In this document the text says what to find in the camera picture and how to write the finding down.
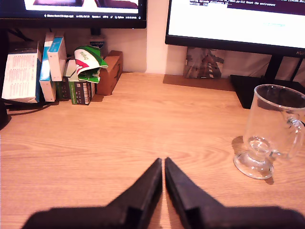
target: monitor screen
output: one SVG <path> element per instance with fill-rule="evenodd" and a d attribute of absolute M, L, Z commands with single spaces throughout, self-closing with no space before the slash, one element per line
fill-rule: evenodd
<path fill-rule="evenodd" d="M 0 0 L 0 27 L 145 28 L 147 0 Z"/>
<path fill-rule="evenodd" d="M 185 46 L 305 56 L 304 28 L 305 0 L 171 0 L 166 39 Z"/>

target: mug handle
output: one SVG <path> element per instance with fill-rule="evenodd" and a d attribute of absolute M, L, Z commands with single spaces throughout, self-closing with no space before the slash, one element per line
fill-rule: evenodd
<path fill-rule="evenodd" d="M 305 135 L 305 126 L 300 120 L 290 118 L 287 121 L 288 124 L 291 125 L 292 128 L 295 129 L 295 139 L 294 143 L 287 155 L 287 159 L 292 158 L 296 153 L 301 149 L 303 141 L 304 141 L 304 135 Z"/>

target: wall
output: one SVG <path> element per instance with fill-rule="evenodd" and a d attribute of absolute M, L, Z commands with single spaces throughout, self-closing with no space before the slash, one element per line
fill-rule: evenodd
<path fill-rule="evenodd" d="M 109 50 L 121 50 L 124 54 L 124 70 L 130 72 L 147 72 L 162 74 L 183 73 L 186 47 L 166 45 L 165 31 L 169 0 L 148 0 L 147 29 L 104 29 Z M 48 30 L 23 29 L 24 34 L 34 40 L 43 40 Z M 65 30 L 67 52 L 80 44 L 87 43 L 90 37 L 88 29 Z M 226 52 L 223 76 L 230 74 L 260 76 L 265 73 L 270 55 L 245 52 Z M 285 57 L 277 78 L 288 79 L 296 64 L 297 58 Z M 295 78 L 305 82 L 305 61 L 303 61 Z"/>

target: desk surface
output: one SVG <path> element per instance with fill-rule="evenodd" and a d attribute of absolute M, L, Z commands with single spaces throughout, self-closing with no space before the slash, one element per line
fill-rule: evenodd
<path fill-rule="evenodd" d="M 226 206 L 305 215 L 304 147 L 290 162 L 275 161 L 267 181 L 235 168 L 248 114 L 227 80 L 124 73 L 102 102 L 15 115 L 0 132 L 1 228 L 19 229 L 50 207 L 106 205 L 167 156 Z M 164 185 L 150 228 L 182 228 Z"/>

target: black monitor stand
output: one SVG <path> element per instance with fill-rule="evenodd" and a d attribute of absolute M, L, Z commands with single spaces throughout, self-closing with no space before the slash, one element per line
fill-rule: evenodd
<path fill-rule="evenodd" d="M 275 79 L 282 59 L 283 56 L 281 55 L 272 55 L 265 76 L 262 76 L 261 78 L 231 75 L 231 83 L 236 91 L 236 94 L 243 108 L 251 108 L 254 96 L 254 88 L 258 85 L 265 83 L 289 87 L 305 94 L 305 88 L 299 82 Z"/>

